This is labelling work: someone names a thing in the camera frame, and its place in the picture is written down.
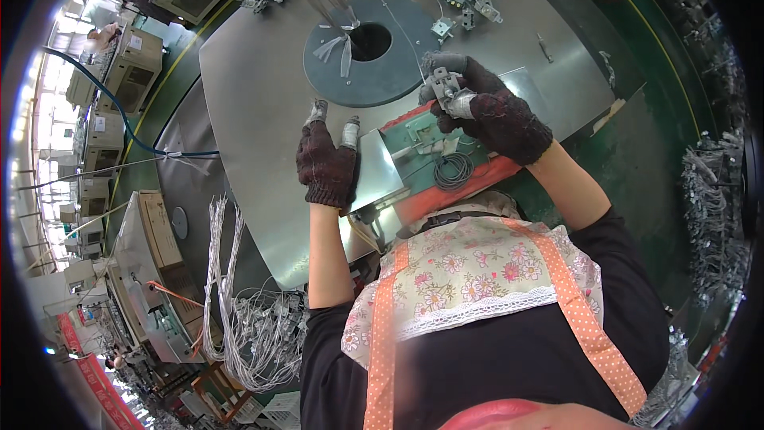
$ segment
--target factory floor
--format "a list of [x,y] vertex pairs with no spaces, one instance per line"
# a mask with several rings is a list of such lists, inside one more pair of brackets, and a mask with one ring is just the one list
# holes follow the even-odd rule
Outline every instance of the factory floor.
[[[679,185],[681,159],[700,132],[717,135],[698,72],[654,0],[548,1],[578,34],[606,78],[599,51],[610,54],[616,72],[616,99],[625,102],[597,133],[592,126],[584,127],[563,146],[602,185],[625,217],[655,288],[666,305],[680,310],[691,289]],[[140,28],[161,36],[170,50],[164,59],[165,72],[149,95],[145,111],[132,123],[139,139],[156,142],[200,75],[202,43],[237,8],[238,2],[229,0],[191,31],[176,24],[167,27],[153,20],[139,21]],[[151,157],[131,144],[125,156],[129,162]],[[127,201],[133,190],[160,187],[152,162],[123,168],[111,185],[112,207]],[[510,192],[532,220],[561,224],[559,213],[529,173],[521,172],[496,188]],[[122,211],[117,211],[106,224],[106,253],[119,232],[121,216]],[[700,318],[691,319],[697,327]]]

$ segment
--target orange polka dot strap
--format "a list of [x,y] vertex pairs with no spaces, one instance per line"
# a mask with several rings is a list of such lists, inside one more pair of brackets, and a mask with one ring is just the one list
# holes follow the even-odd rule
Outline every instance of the orange polka dot strap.
[[404,241],[391,252],[393,273],[380,281],[374,295],[364,430],[393,427],[396,342],[393,285],[398,272],[409,265],[409,246]]
[[502,218],[502,221],[510,229],[528,236],[539,248],[555,286],[557,303],[578,344],[629,418],[633,417],[645,403],[647,393],[624,356],[600,327],[554,242],[547,236],[529,231],[517,220]]

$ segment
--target blue hose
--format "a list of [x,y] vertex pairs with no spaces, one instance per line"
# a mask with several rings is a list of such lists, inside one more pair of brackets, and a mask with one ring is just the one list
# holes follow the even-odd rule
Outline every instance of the blue hose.
[[[111,101],[114,102],[115,105],[117,105],[117,109],[119,110],[119,114],[122,116],[122,121],[125,122],[125,128],[128,130],[128,135],[130,139],[135,141],[139,147],[145,149],[148,152],[152,152],[155,155],[166,156],[170,154],[169,152],[163,151],[161,149],[149,147],[147,144],[143,143],[142,141],[138,139],[138,137],[135,136],[135,133],[133,133],[133,129],[130,128],[130,124],[128,122],[128,116],[125,114],[125,110],[122,109],[122,105],[119,104],[119,100],[117,100],[117,97],[115,97],[114,94],[111,91],[109,91],[106,88],[106,86],[104,86],[103,83],[99,81],[98,78],[94,77],[90,72],[88,72],[88,69],[83,67],[80,62],[77,62],[71,56],[63,52],[59,52],[58,50],[52,49],[50,47],[43,46],[42,49],[43,49],[43,52],[49,53],[51,55],[55,55],[56,57],[61,57],[62,59],[74,65],[77,68],[77,70],[82,72],[82,74],[85,75],[88,78],[88,80],[93,82],[95,86],[99,88],[100,91],[105,93],[106,96],[109,97]],[[188,153],[182,152],[180,153],[180,156],[206,156],[206,155],[219,155],[219,154],[220,154],[219,151],[197,151],[197,152],[188,152]]]

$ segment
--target knitted glove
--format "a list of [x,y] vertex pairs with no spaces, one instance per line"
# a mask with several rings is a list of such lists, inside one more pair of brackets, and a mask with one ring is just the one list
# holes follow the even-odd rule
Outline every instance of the knitted glove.
[[[423,71],[445,67],[462,75],[457,78],[458,99],[443,110],[436,100],[430,113],[438,118],[438,128],[451,133],[456,128],[480,140],[486,148],[512,159],[520,166],[532,165],[552,144],[552,131],[528,108],[525,100],[515,96],[495,74],[488,72],[472,57],[455,53],[427,54]],[[419,90],[419,104],[435,99],[429,85]]]
[[341,144],[335,148],[326,129],[327,107],[325,100],[316,100],[302,127],[297,147],[297,177],[308,187],[305,201],[343,208],[348,205],[353,188],[360,121],[358,117],[348,120]]

